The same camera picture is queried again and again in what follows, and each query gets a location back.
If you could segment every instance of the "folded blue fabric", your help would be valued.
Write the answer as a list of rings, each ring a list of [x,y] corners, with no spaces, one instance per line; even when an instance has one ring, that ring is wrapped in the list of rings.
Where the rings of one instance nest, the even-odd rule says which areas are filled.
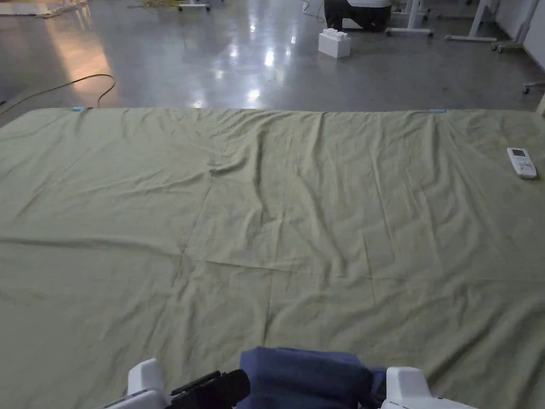
[[[238,409],[374,409],[384,400],[385,369],[349,353],[258,347],[242,353],[240,368],[250,396]]]

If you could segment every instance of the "concrete floor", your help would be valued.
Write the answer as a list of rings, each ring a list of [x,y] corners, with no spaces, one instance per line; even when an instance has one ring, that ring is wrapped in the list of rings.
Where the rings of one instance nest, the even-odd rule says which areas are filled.
[[[354,32],[352,54],[336,60],[317,52],[325,24],[302,14],[300,0],[211,0],[209,13],[127,8],[136,1],[90,0],[46,20],[0,17],[0,94],[14,100],[104,72],[117,86],[102,107],[534,110],[541,98],[521,93],[523,82],[545,77],[524,52],[443,40],[470,22],[432,17],[433,40]],[[494,25],[482,30],[502,36]],[[0,125],[31,109],[94,106],[109,84],[42,95]]]

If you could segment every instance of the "cable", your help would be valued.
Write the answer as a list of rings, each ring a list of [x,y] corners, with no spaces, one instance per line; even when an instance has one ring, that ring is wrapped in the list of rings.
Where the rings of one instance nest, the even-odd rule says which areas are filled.
[[[314,14],[309,14],[309,13],[306,13],[306,9],[308,9],[310,7],[310,3],[307,1],[307,0],[303,0],[303,3],[306,3],[307,7],[305,7],[303,9],[303,14],[305,16],[309,16],[309,17],[316,17],[316,21],[318,22],[318,24],[322,24],[325,22],[325,19],[323,19],[322,17],[320,17],[320,10],[322,9],[323,5],[324,5],[324,1],[322,1],[322,3],[320,4],[320,8],[318,9],[318,12],[316,13],[316,15]]]
[[[36,92],[35,94],[32,94],[32,95],[29,95],[27,97],[24,97],[23,99],[17,101],[16,103],[14,103],[13,105],[11,105],[9,108],[3,110],[2,112],[0,112],[0,115],[8,112],[11,108],[19,105],[20,103],[26,101],[27,99],[30,99],[32,97],[37,97],[38,95],[42,95],[42,94],[45,94],[47,92],[50,92],[50,91],[54,91],[55,89],[59,89],[59,88],[63,88],[63,87],[67,87],[68,85],[72,85],[72,84],[75,84],[77,82],[80,82],[80,81],[83,81],[83,80],[88,80],[89,78],[95,78],[95,77],[109,77],[112,79],[113,81],[113,84],[110,88],[108,88],[106,91],[104,91],[100,96],[99,98],[96,100],[96,106],[97,108],[100,108],[100,100],[102,99],[102,97],[104,95],[106,95],[108,92],[110,92],[112,90],[113,87],[116,86],[116,79],[110,75],[110,74],[93,74],[93,75],[88,75],[86,77],[83,77],[83,78],[79,78],[77,80],[73,80],[73,81],[70,81],[70,82],[67,82],[66,84],[62,84],[62,85],[59,85],[57,87],[53,87],[53,88],[49,88],[49,89],[46,89],[44,91],[40,91],[40,92]]]

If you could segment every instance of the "white box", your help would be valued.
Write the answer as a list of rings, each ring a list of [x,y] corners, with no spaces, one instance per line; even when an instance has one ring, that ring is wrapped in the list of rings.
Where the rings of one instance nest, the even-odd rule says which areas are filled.
[[[326,28],[318,38],[318,51],[335,58],[350,55],[350,37],[347,33]]]

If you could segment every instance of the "white remote control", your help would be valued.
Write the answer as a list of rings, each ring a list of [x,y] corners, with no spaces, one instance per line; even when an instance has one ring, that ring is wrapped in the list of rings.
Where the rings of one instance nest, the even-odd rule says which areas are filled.
[[[507,148],[509,159],[513,164],[514,171],[522,179],[534,179],[537,177],[536,168],[530,159],[526,149]]]

